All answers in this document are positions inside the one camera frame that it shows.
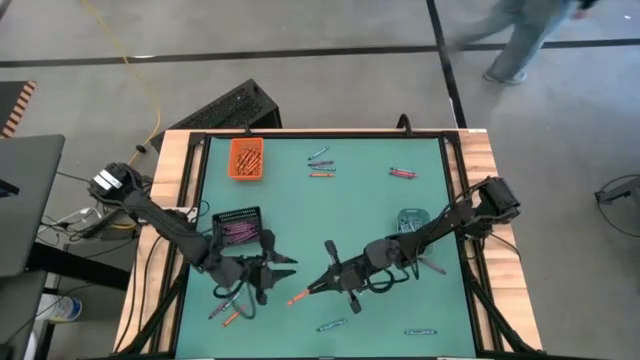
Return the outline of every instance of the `shoe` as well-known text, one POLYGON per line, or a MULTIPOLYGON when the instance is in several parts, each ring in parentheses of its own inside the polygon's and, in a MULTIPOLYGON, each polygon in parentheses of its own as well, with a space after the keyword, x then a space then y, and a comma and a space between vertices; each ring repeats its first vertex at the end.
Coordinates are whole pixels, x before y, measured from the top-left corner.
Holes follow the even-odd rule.
POLYGON ((527 73, 524 71, 520 71, 513 79, 509 80, 498 80, 496 78, 491 77, 491 75, 486 72, 482 74, 482 78, 487 80, 488 82, 496 83, 496 84, 504 84, 509 86, 516 86, 522 84, 527 79, 527 73))

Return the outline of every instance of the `desk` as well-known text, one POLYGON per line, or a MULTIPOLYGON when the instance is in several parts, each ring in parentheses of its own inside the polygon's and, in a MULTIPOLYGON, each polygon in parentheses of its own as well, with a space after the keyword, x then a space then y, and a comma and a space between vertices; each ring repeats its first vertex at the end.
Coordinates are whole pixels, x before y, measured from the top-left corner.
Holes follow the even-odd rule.
MULTIPOLYGON (((241 134, 243 130, 211 130, 207 131, 211 134, 241 134)), ((284 129, 265 129, 254 130, 256 134, 279 134, 279 133, 402 133, 402 129, 306 129, 306 130, 284 130, 284 129)), ((414 130, 414 132, 434 130, 414 130)), ((169 131, 165 136, 165 141, 160 152, 158 167, 154 176, 154 185, 151 190, 152 199, 161 206, 176 206, 178 203, 178 195, 181 188, 181 180, 183 176, 188 176, 190 181, 186 187, 185 204, 192 204, 196 195, 196 183, 199 174, 200 160, 202 149, 198 146, 192 152, 191 159, 187 162, 187 153, 191 132, 188 130, 169 131)), ((460 130, 458 138, 462 149, 462 157, 464 159, 466 175, 470 184, 474 184, 486 178, 487 176, 497 175, 489 137, 484 130, 460 130)), ((456 193, 461 191, 461 182, 457 170, 457 162, 452 151, 447 152, 449 156, 449 166, 451 177, 453 179, 454 190, 456 193)), ((509 226, 496 226, 496 234, 515 245, 512 230, 509 226)), ((137 255, 137 271, 136 278, 132 279, 136 282, 137 289, 143 287, 144 267, 149 258, 149 251, 157 237, 157 233, 151 227, 147 227, 142 231, 142 235, 138 247, 137 255)), ((135 304, 133 306, 133 316, 128 331, 124 334, 123 346, 128 344, 137 333, 139 317, 142 314, 143 324, 155 309, 160 297, 160 288, 163 280, 163 274, 167 262, 168 243, 161 242, 154 253, 151 254, 149 260, 149 274, 147 277, 147 293, 145 303, 140 304, 142 293, 136 292, 135 304)), ((518 258, 509 249, 503 247, 497 242, 488 240, 484 251, 486 260, 486 268, 488 272, 489 282, 493 293, 494 301, 513 328, 518 331, 521 337, 535 348, 540 348, 540 340, 531 309, 529 296, 522 268, 518 262, 518 258)), ((173 274, 177 273, 181 259, 175 261, 173 274)), ((132 285, 129 284, 129 291, 125 299, 123 314, 118 329, 119 339, 126 328, 129 318, 129 310, 134 302, 132 285)), ((481 332, 483 347, 485 349, 495 348, 492 343, 489 322, 481 305, 476 301, 478 309, 478 320, 481 332)), ((175 306, 172 306, 162 326, 162 331, 157 338, 157 349, 160 351, 168 350, 171 346, 171 329, 174 326, 175 306)))

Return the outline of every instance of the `black crate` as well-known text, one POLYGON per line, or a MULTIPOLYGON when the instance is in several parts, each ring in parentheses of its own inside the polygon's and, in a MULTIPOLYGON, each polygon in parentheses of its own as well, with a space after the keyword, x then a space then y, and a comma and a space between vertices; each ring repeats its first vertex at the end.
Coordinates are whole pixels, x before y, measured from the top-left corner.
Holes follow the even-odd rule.
MULTIPOLYGON (((187 116, 172 129, 282 129, 278 105, 253 80, 249 79, 217 98, 202 109, 187 116)), ((160 151, 164 132, 151 139, 160 151)))
POLYGON ((260 240, 260 232, 262 231, 262 216, 260 215, 260 207, 254 206, 246 209, 239 209, 233 211, 227 211, 220 214, 213 215, 213 228, 214 231, 222 232, 222 243, 224 246, 236 246, 244 245, 260 240), (232 243, 232 236, 224 234, 224 227, 237 224, 240 222, 247 222, 255 225, 256 236, 253 236, 242 243, 232 243))

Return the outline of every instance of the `green tabletop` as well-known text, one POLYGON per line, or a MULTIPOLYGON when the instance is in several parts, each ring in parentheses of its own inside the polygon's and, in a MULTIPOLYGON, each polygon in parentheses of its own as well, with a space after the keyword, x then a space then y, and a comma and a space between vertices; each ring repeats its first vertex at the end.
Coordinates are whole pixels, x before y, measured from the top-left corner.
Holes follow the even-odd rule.
MULTIPOLYGON (((227 175, 229 139, 211 140, 202 200, 211 210, 198 224, 211 227, 209 215, 260 206, 263 224, 276 234, 276 250, 299 264, 297 274, 268 290, 266 306, 253 320, 222 322, 228 310, 207 317, 220 300, 207 274, 191 270, 184 302, 177 358, 300 357, 473 357, 474 345, 455 238, 434 245, 430 259, 447 271, 440 275, 420 265, 420 279, 395 285, 388 293, 365 292, 362 312, 351 312, 345 294, 325 292, 287 306, 330 263, 325 240, 334 240, 341 259, 362 254, 364 246, 396 231, 398 212, 423 208, 436 217, 449 202, 442 154, 436 139, 265 139, 264 176, 237 182, 227 175), (335 178, 311 178, 307 157, 324 146, 317 160, 333 160, 335 178), (389 167, 409 168, 413 180, 389 175, 389 167), (343 326, 317 332, 325 323, 343 326), (436 335, 407 336, 406 329, 434 329, 436 335)), ((225 250, 255 255, 258 244, 225 250)), ((393 270, 397 278, 402 273, 393 270)), ((385 280, 382 274, 374 280, 385 280)), ((246 291, 239 299, 248 304, 246 291)))

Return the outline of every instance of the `gray floor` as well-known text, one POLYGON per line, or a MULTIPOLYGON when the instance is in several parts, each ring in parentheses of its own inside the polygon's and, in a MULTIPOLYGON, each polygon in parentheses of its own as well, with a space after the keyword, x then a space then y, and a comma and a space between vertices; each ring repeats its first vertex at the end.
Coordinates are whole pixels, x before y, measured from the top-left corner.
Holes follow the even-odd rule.
MULTIPOLYGON (((93 3, 130 55, 434 43, 421 0, 93 3)), ((455 34, 491 3, 439 0, 445 34, 455 34)), ((639 37, 639 20, 640 1, 602 1, 591 19, 567 23, 553 40, 639 37)), ((115 55, 79 1, 13 1, 0 21, 0 60, 115 55)), ((544 50, 527 83, 507 89, 480 79, 494 56, 458 54, 454 71, 469 126, 489 129, 499 171, 523 203, 514 228, 543 345, 557 354, 637 358, 640 242, 605 224, 592 193, 609 179, 639 172, 640 48, 544 50)), ((158 93, 163 127, 248 78, 280 105, 290 128, 388 127, 402 112, 417 127, 454 126, 435 53, 138 69, 158 93)), ((126 161, 154 124, 148 99, 123 66, 0 69, 5 80, 38 82, 18 136, 64 134, 60 169, 79 176, 92 176, 107 161, 126 161)), ((152 174, 156 158, 149 154, 140 169, 152 174)), ((92 204, 83 184, 58 178, 47 214, 62 217, 92 204)), ((640 232, 636 210, 627 205, 605 210, 621 226, 640 232)), ((110 246, 86 244, 72 251, 88 254, 110 246)), ((128 247, 104 261, 127 268, 133 251, 128 247)), ((51 359, 102 356, 113 344, 123 294, 93 287, 77 296, 85 300, 86 314, 76 324, 57 327, 51 359)))

